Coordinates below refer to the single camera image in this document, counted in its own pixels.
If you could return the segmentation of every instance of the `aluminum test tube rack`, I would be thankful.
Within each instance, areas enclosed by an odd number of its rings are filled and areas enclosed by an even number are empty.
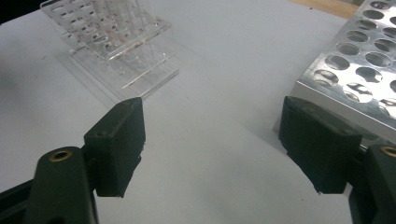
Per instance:
[[[291,96],[323,106],[363,133],[363,147],[396,144],[396,0],[366,0],[297,80]]]
[[[146,97],[178,74],[171,23],[148,0],[49,0],[41,10],[73,58],[120,100]]]

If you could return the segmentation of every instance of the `clear acrylic rack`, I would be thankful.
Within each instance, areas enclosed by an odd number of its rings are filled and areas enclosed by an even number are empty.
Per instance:
[[[146,97],[178,74],[171,23],[148,0],[49,0],[41,10],[75,61],[120,100]]]

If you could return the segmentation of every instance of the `screw hole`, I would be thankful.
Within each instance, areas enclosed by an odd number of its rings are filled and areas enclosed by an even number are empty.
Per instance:
[[[50,161],[64,161],[66,159],[68,159],[69,157],[71,157],[73,154],[72,151],[70,150],[61,150],[61,151],[57,151],[52,153],[52,155],[49,157]]]

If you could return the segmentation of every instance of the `brass insert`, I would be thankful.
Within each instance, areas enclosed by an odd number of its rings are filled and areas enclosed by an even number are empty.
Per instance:
[[[49,160],[50,161],[64,161],[67,160],[69,157],[71,157],[73,154],[72,151],[70,150],[60,150],[60,151],[56,151],[54,153],[52,153],[52,155],[50,155]]]
[[[381,151],[388,156],[396,158],[396,148],[395,147],[381,147]]]

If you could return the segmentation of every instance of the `white table surface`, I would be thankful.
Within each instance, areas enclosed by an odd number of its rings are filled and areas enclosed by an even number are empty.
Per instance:
[[[101,223],[351,223],[347,195],[318,195],[272,131],[346,21],[286,0],[151,4],[173,23],[180,74],[145,100],[143,160],[123,199],[97,198]],[[40,11],[0,26],[0,191],[81,147],[108,110],[65,53]]]

